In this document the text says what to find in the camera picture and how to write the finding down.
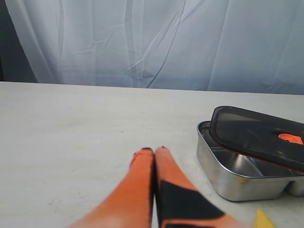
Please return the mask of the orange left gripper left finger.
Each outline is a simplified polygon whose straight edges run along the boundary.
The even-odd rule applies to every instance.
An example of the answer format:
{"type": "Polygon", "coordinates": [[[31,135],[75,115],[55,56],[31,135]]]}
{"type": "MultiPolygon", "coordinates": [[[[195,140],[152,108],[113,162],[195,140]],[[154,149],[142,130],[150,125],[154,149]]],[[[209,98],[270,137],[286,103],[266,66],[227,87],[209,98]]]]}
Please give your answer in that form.
{"type": "Polygon", "coordinates": [[[71,228],[150,228],[153,208],[154,153],[134,153],[126,176],[95,209],[71,228]]]}

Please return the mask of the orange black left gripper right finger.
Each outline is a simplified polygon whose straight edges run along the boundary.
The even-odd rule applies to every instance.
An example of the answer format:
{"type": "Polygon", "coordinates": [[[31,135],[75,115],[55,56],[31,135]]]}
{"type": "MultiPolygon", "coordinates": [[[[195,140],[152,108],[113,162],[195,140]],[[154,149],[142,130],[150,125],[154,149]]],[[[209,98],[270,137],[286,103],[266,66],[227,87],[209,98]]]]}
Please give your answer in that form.
{"type": "Polygon", "coordinates": [[[168,148],[155,151],[160,228],[246,228],[247,225],[208,201],[189,181],[168,148]]]}

